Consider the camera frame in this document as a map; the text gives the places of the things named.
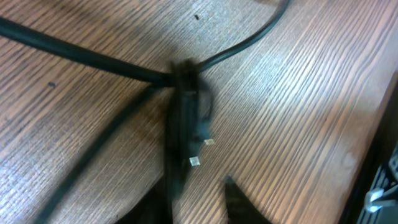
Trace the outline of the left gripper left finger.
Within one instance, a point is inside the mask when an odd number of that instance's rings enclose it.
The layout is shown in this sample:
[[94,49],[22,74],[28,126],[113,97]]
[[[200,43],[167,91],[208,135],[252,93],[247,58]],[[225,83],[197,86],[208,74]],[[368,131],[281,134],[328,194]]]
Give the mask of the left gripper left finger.
[[172,224],[173,216],[165,194],[164,178],[115,224]]

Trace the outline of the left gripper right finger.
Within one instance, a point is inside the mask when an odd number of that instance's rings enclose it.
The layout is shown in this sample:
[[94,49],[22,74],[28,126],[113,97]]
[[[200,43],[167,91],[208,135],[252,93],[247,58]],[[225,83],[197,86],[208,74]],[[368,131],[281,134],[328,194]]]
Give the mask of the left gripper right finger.
[[271,224],[231,177],[226,179],[224,193],[229,224]]

